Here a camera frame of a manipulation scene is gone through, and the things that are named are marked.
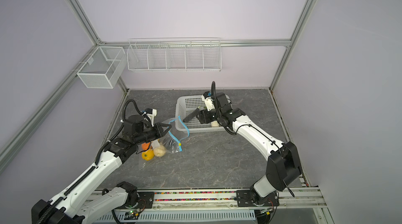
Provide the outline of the yellow lemon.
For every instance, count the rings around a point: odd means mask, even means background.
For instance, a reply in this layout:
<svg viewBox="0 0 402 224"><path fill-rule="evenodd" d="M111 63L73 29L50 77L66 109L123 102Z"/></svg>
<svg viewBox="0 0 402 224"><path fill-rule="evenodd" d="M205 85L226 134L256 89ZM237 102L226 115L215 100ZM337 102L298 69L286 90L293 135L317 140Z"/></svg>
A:
<svg viewBox="0 0 402 224"><path fill-rule="evenodd" d="M155 154L152 149L148 149L147 151L141 154L141 157L144 161L150 161L155 157Z"/></svg>

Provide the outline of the clear zip top bag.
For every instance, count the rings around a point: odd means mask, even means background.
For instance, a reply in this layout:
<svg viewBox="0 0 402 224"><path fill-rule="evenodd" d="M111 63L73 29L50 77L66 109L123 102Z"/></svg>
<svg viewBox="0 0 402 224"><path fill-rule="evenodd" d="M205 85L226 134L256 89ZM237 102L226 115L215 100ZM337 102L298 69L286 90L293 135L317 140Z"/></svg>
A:
<svg viewBox="0 0 402 224"><path fill-rule="evenodd" d="M152 141L149 149L153 149L158 146L165 146L166 154L163 157L154 157L150 161L144 161L141 157L141 154L145 152L145 150L143 150L140 145L139 147L140 168L144 168L146 165L150 164L153 161L159 161L162 158L166 158L167 156L178 154L183 151L183 142L190 136L189 130L185 126L184 122L181 120L180 117L178 117L178 118L167 119L163 123L171 124L172 129L164 137Z"/></svg>

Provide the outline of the dark eggplant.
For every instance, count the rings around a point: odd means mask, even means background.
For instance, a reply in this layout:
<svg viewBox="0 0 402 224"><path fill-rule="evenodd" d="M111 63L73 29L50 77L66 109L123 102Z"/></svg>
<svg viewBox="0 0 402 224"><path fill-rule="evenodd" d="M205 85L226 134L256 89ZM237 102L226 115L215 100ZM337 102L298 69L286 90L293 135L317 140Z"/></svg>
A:
<svg viewBox="0 0 402 224"><path fill-rule="evenodd" d="M193 120L194 118L198 119L200 115L200 109L196 108L192 113L190 113L189 115L187 115L184 119L183 122L184 123L189 123L191 120Z"/></svg>

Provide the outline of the white perforated plastic basket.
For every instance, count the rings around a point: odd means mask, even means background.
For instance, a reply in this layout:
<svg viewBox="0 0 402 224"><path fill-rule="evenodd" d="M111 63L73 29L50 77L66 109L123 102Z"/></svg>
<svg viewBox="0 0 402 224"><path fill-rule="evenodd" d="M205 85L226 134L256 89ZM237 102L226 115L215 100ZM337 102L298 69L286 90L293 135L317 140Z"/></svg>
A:
<svg viewBox="0 0 402 224"><path fill-rule="evenodd" d="M187 116L193 113L196 109L206 109L205 102L202 100L201 95L181 96L178 98L175 108L175 117L180 117L184 120ZM217 125L213 126L212 123L201 124L195 117L188 123L184 123L189 133L208 133L208 132L224 132L224 128Z"/></svg>

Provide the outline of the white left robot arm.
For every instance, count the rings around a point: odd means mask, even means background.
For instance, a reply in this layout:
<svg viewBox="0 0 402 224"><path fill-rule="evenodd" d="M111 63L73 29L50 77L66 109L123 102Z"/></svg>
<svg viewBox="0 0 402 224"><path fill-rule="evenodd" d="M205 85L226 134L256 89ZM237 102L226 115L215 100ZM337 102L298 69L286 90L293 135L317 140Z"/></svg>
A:
<svg viewBox="0 0 402 224"><path fill-rule="evenodd" d="M31 209L34 224L91 224L102 215L121 206L137 208L141 202L137 187L121 182L97 200L86 204L87 198L128 158L137 154L138 147L164 137L172 126L158 122L123 123L121 137L114 136L98 151L94 162L66 189L52 199L39 200Z"/></svg>

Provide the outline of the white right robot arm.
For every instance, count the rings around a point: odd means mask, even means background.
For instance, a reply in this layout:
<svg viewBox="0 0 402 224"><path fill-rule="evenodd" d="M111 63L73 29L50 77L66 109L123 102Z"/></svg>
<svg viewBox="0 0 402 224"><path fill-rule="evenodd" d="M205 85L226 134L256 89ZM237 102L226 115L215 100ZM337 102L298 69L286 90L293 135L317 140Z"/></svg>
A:
<svg viewBox="0 0 402 224"><path fill-rule="evenodd" d="M234 109L222 115L216 110L201 110L196 118L202 124L216 121L228 133L245 138L263 155L267 161L265 175L251 186L259 198L283 191L303 173L297 147L265 132L242 110Z"/></svg>

